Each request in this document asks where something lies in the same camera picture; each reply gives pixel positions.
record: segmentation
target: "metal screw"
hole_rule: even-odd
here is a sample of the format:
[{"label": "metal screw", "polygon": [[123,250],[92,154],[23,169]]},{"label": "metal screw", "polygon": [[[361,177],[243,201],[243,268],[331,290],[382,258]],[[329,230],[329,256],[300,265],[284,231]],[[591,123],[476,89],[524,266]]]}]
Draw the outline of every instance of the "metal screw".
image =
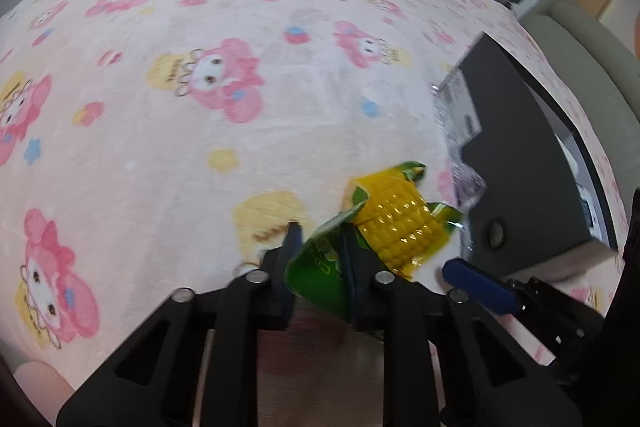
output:
[{"label": "metal screw", "polygon": [[171,294],[171,298],[176,302],[189,302],[194,295],[190,288],[178,288]]},{"label": "metal screw", "polygon": [[249,282],[259,284],[265,282],[269,278],[269,274],[264,270],[251,270],[245,277]]},{"label": "metal screw", "polygon": [[464,290],[460,288],[453,288],[449,292],[449,299],[451,299],[456,304],[462,304],[463,302],[467,302],[469,300],[469,295],[466,294]]},{"label": "metal screw", "polygon": [[386,270],[381,270],[376,273],[376,281],[378,281],[380,284],[389,284],[390,282],[393,282],[395,278],[395,275]]}]

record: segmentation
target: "blanket with cartoon print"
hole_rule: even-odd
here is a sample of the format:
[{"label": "blanket with cartoon print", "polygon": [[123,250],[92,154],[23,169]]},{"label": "blanket with cartoon print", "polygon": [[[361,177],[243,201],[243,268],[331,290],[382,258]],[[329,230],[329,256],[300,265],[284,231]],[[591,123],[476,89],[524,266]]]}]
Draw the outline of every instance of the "blanket with cartoon print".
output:
[{"label": "blanket with cartoon print", "polygon": [[[351,177],[418,160],[423,195],[453,203],[431,86],[482,32],[582,133],[622,245],[589,121],[491,0],[23,0],[0,19],[2,343],[78,387],[172,289],[226,285],[290,220],[308,236]],[[416,279],[436,289],[457,248]],[[611,261],[568,291],[606,307],[616,282]],[[320,347],[338,373],[370,355],[314,313],[261,339],[265,374],[300,393]]]}]

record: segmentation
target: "gray couch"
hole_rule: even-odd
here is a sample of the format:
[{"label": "gray couch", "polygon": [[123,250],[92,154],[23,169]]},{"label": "gray couch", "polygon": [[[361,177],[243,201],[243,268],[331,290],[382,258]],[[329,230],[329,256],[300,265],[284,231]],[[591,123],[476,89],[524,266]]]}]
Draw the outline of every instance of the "gray couch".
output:
[{"label": "gray couch", "polygon": [[628,217],[640,187],[640,61],[571,0],[543,0],[520,23],[587,113]]}]

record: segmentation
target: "plastic wrapper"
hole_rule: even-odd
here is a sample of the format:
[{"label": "plastic wrapper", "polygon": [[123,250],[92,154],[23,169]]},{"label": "plastic wrapper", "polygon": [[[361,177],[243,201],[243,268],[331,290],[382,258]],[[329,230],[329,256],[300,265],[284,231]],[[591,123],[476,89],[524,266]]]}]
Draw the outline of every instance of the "plastic wrapper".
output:
[{"label": "plastic wrapper", "polygon": [[446,244],[463,215],[444,203],[424,201],[415,182],[425,170],[421,163],[406,162],[352,180],[343,211],[319,227],[290,261],[287,285],[321,308],[345,316],[337,253],[344,222],[357,227],[361,244],[374,250],[389,270],[409,278]]}]

